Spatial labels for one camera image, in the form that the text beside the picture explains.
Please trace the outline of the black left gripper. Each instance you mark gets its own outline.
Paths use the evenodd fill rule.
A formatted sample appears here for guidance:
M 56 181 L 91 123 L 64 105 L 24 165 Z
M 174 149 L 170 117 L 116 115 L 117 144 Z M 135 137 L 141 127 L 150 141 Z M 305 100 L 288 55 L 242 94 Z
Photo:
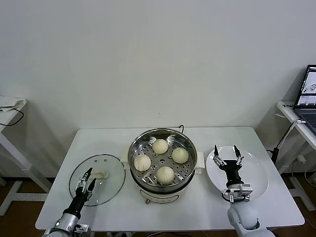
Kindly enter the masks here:
M 94 178 L 87 188 L 87 182 L 92 170 L 93 168 L 91 167 L 79 179 L 76 186 L 76 196 L 73 198 L 69 207 L 63 211 L 63 214 L 67 213 L 72 214 L 77 218 L 81 217 L 81 210 L 85 202 L 91 198 L 96 183 L 96 178 Z

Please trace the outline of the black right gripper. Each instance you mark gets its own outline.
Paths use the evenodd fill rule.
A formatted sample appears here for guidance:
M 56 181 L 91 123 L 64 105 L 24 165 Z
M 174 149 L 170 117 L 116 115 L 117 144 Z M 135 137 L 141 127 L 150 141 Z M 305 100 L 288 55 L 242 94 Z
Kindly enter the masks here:
M 237 160 L 222 160 L 219 157 L 219 152 L 217 149 L 217 146 L 214 146 L 214 156 L 213 161 L 217 164 L 217 166 L 225 172 L 227 177 L 227 183 L 226 185 L 235 185 L 235 184 L 243 184 L 240 175 L 239 170 L 242 167 L 242 161 L 244 159 L 244 156 L 241 155 L 240 150 L 237 148 L 236 145 L 234 145 L 234 152 L 236 155 Z

